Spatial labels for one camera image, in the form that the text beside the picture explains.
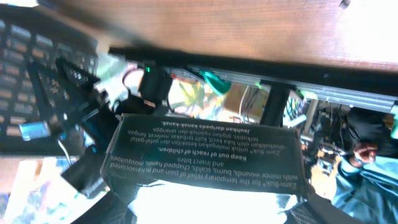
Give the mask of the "grey plastic mesh basket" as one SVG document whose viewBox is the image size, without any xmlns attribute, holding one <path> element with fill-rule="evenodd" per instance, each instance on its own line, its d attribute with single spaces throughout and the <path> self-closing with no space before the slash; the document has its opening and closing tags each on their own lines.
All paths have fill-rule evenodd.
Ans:
<svg viewBox="0 0 398 224">
<path fill-rule="evenodd" d="M 59 87 L 38 86 L 27 69 L 31 62 L 55 68 L 64 57 L 90 72 L 97 68 L 92 37 L 33 7 L 1 5 L 1 155 L 62 156 L 54 138 L 25 141 L 19 125 L 44 119 L 49 113 L 35 95 L 57 96 Z"/>
</svg>

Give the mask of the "person in blue shirt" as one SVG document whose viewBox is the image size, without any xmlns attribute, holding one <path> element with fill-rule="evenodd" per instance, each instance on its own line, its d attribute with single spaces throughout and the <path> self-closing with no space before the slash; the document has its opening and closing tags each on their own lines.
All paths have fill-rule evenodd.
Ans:
<svg viewBox="0 0 398 224">
<path fill-rule="evenodd" d="M 331 203 L 362 223 L 397 223 L 397 139 L 386 114 L 352 108 L 346 120 L 351 142 Z"/>
</svg>

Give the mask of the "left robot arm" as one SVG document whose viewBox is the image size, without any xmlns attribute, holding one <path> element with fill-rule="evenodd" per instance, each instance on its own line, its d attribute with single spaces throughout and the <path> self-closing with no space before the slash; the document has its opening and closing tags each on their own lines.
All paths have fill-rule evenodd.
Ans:
<svg viewBox="0 0 398 224">
<path fill-rule="evenodd" d="M 130 113 L 165 115 L 167 108 L 162 102 L 169 94 L 173 79 L 161 67 L 143 66 L 140 95 L 130 93 L 111 109 L 107 92 L 95 89 L 98 77 L 65 58 L 56 59 L 55 66 L 52 69 L 39 62 L 28 64 L 40 119 L 19 125 L 19 130 L 24 141 L 58 139 L 76 126 L 84 130 L 94 143 L 62 176 L 81 194 L 92 198 L 105 187 L 100 168 L 119 124 L 118 116 Z"/>
</svg>

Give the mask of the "green round-logo packet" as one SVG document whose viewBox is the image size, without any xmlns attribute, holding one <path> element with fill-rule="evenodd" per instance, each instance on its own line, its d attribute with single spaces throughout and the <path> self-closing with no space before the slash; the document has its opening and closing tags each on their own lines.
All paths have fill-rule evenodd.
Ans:
<svg viewBox="0 0 398 224">
<path fill-rule="evenodd" d="M 295 131 L 170 116 L 124 115 L 101 175 L 110 187 L 163 180 L 244 192 L 313 192 Z"/>
</svg>

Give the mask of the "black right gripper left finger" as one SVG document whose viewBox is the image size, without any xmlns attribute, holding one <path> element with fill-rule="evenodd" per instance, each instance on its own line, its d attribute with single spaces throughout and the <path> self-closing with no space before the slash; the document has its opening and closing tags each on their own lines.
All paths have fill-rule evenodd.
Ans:
<svg viewBox="0 0 398 224">
<path fill-rule="evenodd" d="M 72 224 L 136 224 L 137 217 L 128 208 L 136 198 L 138 186 L 136 182 L 123 179 L 110 179 L 110 191 L 80 215 Z"/>
</svg>

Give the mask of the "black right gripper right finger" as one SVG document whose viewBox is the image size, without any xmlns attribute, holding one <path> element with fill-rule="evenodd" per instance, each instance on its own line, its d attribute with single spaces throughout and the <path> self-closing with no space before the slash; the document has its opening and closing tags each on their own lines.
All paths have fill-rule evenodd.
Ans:
<svg viewBox="0 0 398 224">
<path fill-rule="evenodd" d="M 286 223 L 300 224 L 360 224 L 345 212 L 334 207 L 331 202 L 315 193 L 312 186 L 305 186 L 299 194 L 299 201 L 285 213 Z"/>
</svg>

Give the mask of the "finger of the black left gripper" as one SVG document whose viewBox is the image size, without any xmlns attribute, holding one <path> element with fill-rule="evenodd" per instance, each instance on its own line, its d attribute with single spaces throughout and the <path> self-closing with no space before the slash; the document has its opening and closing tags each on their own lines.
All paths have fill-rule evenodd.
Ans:
<svg viewBox="0 0 398 224">
<path fill-rule="evenodd" d="M 65 78 L 79 88 L 92 90 L 94 84 L 100 81 L 94 74 L 80 68 L 65 58 L 57 58 L 55 65 L 62 78 Z"/>
<path fill-rule="evenodd" d="M 68 130 L 81 124 L 78 107 L 81 92 L 77 86 L 62 78 L 57 68 L 39 62 L 28 64 L 27 71 L 34 89 L 41 121 L 51 129 Z"/>
</svg>

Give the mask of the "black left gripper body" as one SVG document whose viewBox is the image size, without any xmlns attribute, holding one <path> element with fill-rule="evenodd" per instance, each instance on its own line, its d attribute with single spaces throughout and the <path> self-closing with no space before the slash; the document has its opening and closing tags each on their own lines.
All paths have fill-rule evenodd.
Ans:
<svg viewBox="0 0 398 224">
<path fill-rule="evenodd" d="M 93 140 L 93 143 L 89 146 L 79 144 L 78 147 L 82 147 L 83 152 L 78 155 L 79 159 L 72 163 L 70 160 L 72 147 L 64 144 L 62 140 L 58 141 L 69 163 L 69 168 L 62 177 L 79 193 L 87 198 L 93 198 L 105 188 L 100 169 L 119 120 L 97 91 L 70 90 L 67 94 L 69 102 L 63 113 L 62 127 L 73 129 L 78 126 L 80 131 L 84 131 Z"/>
</svg>

